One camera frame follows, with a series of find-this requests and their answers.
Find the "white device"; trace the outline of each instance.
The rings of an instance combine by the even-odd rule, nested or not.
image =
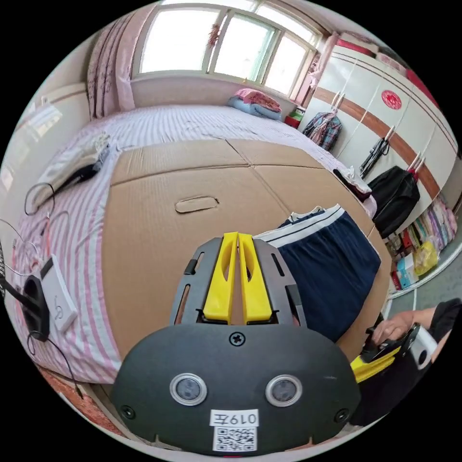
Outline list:
[[[419,326],[417,335],[413,343],[410,345],[410,351],[414,358],[418,370],[427,367],[432,359],[432,355],[438,347],[435,339],[424,329]]]
[[[50,318],[59,332],[65,332],[78,311],[64,282],[56,255],[52,255],[40,271],[42,290]]]

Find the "pink blanket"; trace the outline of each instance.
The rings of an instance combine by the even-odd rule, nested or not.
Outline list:
[[[261,91],[243,88],[237,91],[235,96],[244,101],[244,103],[259,104],[270,111],[281,112],[279,103]]]

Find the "person's arm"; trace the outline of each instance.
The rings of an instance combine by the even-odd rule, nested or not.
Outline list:
[[[372,341],[380,345],[385,340],[398,340],[413,324],[418,323],[424,329],[429,330],[435,314],[435,308],[416,311],[404,311],[393,316],[391,319],[382,321],[372,334]]]

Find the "pink striped bedsheet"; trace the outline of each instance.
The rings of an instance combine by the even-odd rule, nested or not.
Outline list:
[[[50,339],[65,354],[77,380],[111,384],[120,368],[121,359],[104,303],[101,245],[111,175],[121,151],[175,141],[245,139],[301,148],[330,171],[342,164],[302,133],[284,123],[220,106],[165,106],[116,114],[87,125],[61,152],[85,143],[103,130],[116,142],[117,150],[106,160],[103,169],[94,178],[56,196],[53,215],[66,210],[70,218],[61,215],[52,225],[51,252],[58,258],[69,293],[79,309],[79,316],[64,334],[58,333],[51,322]],[[376,204],[373,199],[368,199],[364,207],[369,216],[374,215]],[[21,235],[34,242],[41,253],[44,239],[40,232],[45,223],[46,212],[44,208],[32,217],[24,215],[19,226]],[[16,265],[20,272],[27,272],[29,250],[30,247],[17,251]],[[21,278],[14,275],[13,282],[20,283]],[[28,332],[22,313],[18,304],[12,308],[14,309],[9,311],[13,313],[15,330],[28,351]],[[34,341],[34,347],[34,360],[39,365],[63,376],[70,376],[64,358],[53,345]]]

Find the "pink curtain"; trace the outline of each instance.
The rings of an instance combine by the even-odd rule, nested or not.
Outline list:
[[[315,70],[314,71],[309,70],[307,72],[305,79],[303,80],[303,83],[297,94],[297,98],[295,99],[295,101],[298,104],[302,104],[305,98],[307,97],[308,92],[317,87],[319,80],[322,76],[322,73],[324,72],[324,69],[326,68],[327,61],[329,60],[332,50],[334,49],[334,46],[337,43],[337,40],[339,37],[340,35],[337,32],[334,32],[326,40],[326,43],[324,44],[324,49],[322,50],[321,56],[319,58],[319,61],[316,64]]]
[[[147,5],[126,14],[109,24],[98,37],[87,76],[91,120],[135,108],[130,81],[133,54],[153,9],[154,5]]]

